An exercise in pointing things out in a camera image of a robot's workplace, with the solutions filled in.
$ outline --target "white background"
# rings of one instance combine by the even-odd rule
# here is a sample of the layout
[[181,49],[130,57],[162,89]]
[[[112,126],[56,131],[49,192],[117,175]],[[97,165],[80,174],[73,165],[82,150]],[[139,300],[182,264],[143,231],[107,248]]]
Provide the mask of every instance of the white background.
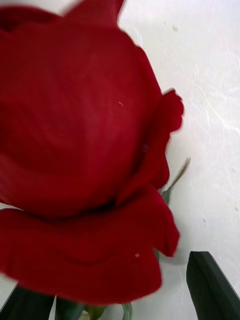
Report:
[[[6,3],[60,12],[70,1]],[[171,179],[191,157],[171,202],[179,249],[161,259],[163,287],[133,304],[134,319],[196,320],[185,275],[191,250],[210,251],[240,294],[240,1],[128,0],[120,26],[146,51],[162,90],[183,97],[184,125],[167,150]],[[0,306],[13,285],[0,279]],[[121,309],[104,318],[120,319]]]

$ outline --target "rose bloom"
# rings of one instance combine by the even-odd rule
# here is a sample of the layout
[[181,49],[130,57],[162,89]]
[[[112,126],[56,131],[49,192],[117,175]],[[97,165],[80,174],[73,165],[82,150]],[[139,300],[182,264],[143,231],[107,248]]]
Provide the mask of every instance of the rose bloom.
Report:
[[123,0],[0,9],[0,272],[91,305],[162,283],[179,232],[158,193],[184,111],[117,26]]

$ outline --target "rose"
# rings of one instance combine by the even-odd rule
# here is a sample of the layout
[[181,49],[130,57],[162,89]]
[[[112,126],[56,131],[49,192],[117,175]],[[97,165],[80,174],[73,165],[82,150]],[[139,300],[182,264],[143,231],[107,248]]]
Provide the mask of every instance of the rose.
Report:
[[157,188],[183,104],[118,29],[122,2],[0,10],[0,199],[21,209],[0,212],[0,271],[92,305],[156,291],[153,248],[179,239]]

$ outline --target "rose petal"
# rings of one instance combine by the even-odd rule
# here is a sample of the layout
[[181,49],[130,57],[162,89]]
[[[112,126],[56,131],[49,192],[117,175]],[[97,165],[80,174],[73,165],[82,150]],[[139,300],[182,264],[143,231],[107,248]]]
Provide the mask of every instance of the rose petal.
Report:
[[153,187],[111,211],[47,222],[0,211],[0,272],[22,286],[91,305],[127,303],[161,285],[153,247],[171,256],[179,233]]
[[86,25],[117,27],[123,2],[124,0],[85,0],[65,14],[65,17]]
[[25,5],[10,5],[0,7],[0,30],[10,32],[25,23],[46,24],[58,16],[39,8]]
[[68,19],[3,46],[0,199],[49,219],[116,199],[162,96],[147,58],[118,29]]
[[152,182],[157,188],[163,187],[169,178],[166,160],[166,146],[170,133],[182,124],[184,106],[174,90],[162,96],[146,140],[147,150],[136,174],[128,181],[120,193],[117,203],[124,202],[131,193],[146,183]]

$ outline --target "white wall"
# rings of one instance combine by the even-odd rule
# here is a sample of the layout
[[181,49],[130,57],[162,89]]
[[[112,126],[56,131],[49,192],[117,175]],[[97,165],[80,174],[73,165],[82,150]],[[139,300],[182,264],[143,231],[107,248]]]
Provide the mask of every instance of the white wall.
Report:
[[[53,11],[69,3],[0,0],[16,2]],[[239,17],[239,0],[128,0],[122,13],[120,25],[145,49],[162,90],[174,87],[184,99],[184,126],[167,152],[171,176],[192,159],[172,195],[179,250],[162,260],[164,285],[134,303],[134,319],[197,319],[185,279],[190,250],[210,251],[240,294]],[[12,286],[0,280],[0,305]]]

